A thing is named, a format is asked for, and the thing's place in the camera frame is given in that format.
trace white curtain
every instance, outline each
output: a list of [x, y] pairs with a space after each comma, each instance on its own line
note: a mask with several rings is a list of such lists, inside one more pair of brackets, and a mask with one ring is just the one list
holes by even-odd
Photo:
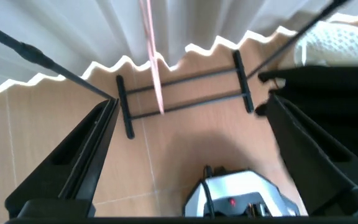
[[[231, 42], [246, 30], [270, 35], [279, 25], [297, 30], [329, 0], [153, 0], [157, 51], [174, 65], [192, 43], [209, 49], [217, 35]], [[358, 0], [338, 12], [358, 15]], [[0, 0], [0, 29], [32, 44], [82, 75], [92, 61], [113, 66], [123, 55], [147, 58], [138, 0]], [[26, 62], [0, 44], [0, 85], [28, 82], [37, 73], [57, 76]]]

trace black cable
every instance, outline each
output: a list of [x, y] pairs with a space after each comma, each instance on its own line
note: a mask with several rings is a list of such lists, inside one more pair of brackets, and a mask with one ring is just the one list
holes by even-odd
[[330, 15], [336, 8], [345, 4], [348, 0], [333, 0], [333, 2], [327, 6], [318, 16], [312, 19], [304, 28], [302, 28], [295, 36], [288, 40], [283, 46], [276, 50], [268, 59], [262, 62], [258, 67], [256, 67], [252, 72], [249, 73], [247, 79], [252, 78], [256, 75], [261, 68], [264, 68], [274, 59], [276, 59], [280, 54], [282, 54], [287, 48], [289, 48], [295, 41], [297, 41], [306, 31], [312, 28], [318, 21], [324, 19], [324, 17]]
[[113, 97], [109, 94], [105, 93], [104, 91], [96, 88], [92, 84], [88, 83], [87, 81], [83, 80], [79, 76], [71, 73], [67, 69], [63, 68], [59, 64], [55, 63], [52, 59], [47, 57], [42, 53], [41, 50], [38, 48], [19, 42], [18, 40], [12, 38], [11, 36], [5, 34], [4, 32], [0, 31], [0, 43], [4, 44], [5, 46], [11, 48], [12, 50], [16, 51], [22, 58], [26, 59], [29, 62], [35, 63], [37, 65], [43, 66], [49, 70], [56, 72], [57, 74], [61, 74], [67, 79], [91, 90], [94, 93], [97, 93], [107, 99], [112, 99]]
[[205, 193], [205, 197], [206, 197], [206, 205], [208, 207], [209, 217], [211, 219], [215, 218], [215, 208], [214, 208], [214, 203], [212, 201], [211, 192], [209, 191], [208, 184], [206, 184], [206, 182], [205, 182], [205, 178], [212, 177], [212, 174], [213, 174], [212, 168], [210, 166], [206, 165], [204, 167], [204, 171], [203, 171], [203, 178], [201, 179], [201, 184], [203, 185], [204, 193]]

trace pink strap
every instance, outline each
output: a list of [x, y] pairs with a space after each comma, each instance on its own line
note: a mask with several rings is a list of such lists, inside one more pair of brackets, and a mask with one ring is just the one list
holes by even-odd
[[161, 92], [161, 81], [160, 81], [160, 75], [158, 74], [157, 58], [155, 57], [156, 50], [155, 50], [155, 41], [154, 41], [151, 3], [150, 0], [146, 0], [147, 3], [147, 11], [146, 11], [143, 0], [139, 0], [139, 2], [140, 2], [140, 8], [142, 9], [142, 13], [143, 13], [143, 24], [146, 33], [147, 51], [150, 59], [150, 68], [153, 76], [155, 96], [157, 97], [157, 103], [158, 103], [158, 108], [160, 109], [160, 113], [164, 114], [164, 105], [163, 105], [162, 92]]

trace red light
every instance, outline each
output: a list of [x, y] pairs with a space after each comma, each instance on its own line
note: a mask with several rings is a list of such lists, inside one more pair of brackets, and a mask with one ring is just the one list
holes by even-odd
[[233, 198], [229, 199], [229, 203], [231, 204], [232, 207], [236, 206], [236, 201]]

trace tiled floor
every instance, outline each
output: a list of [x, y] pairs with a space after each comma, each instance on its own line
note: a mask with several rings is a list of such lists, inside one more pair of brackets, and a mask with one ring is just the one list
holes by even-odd
[[[240, 48], [246, 72], [264, 58], [266, 45], [247, 40]], [[177, 70], [159, 63], [162, 81], [191, 73], [233, 67], [231, 49], [219, 45], [211, 56], [188, 52]], [[150, 70], [129, 63], [116, 72], [95, 68], [89, 82], [117, 96], [115, 76], [127, 89], [151, 84]], [[254, 105], [267, 98], [269, 85], [249, 80]], [[165, 107], [206, 96], [238, 92], [235, 73], [163, 89]], [[102, 99], [65, 80], [13, 86], [0, 93], [0, 223], [3, 201], [73, 127]], [[129, 98], [132, 114], [156, 110], [153, 91]], [[241, 98], [133, 122], [135, 139], [126, 138], [119, 115], [94, 196], [97, 216], [177, 216], [203, 166], [253, 168], [301, 205], [282, 166], [266, 119], [247, 114]]]

